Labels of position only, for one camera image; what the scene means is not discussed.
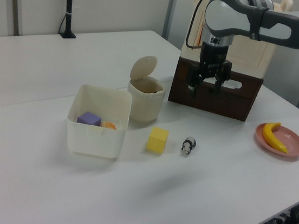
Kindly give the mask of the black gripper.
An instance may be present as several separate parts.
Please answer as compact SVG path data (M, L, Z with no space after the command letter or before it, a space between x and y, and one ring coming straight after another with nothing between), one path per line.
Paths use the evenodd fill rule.
M230 79L232 63L226 59L228 46L216 47L202 43L199 64L191 65L187 77L188 88L196 97L199 84L207 78L215 78L214 93L219 93L222 84Z

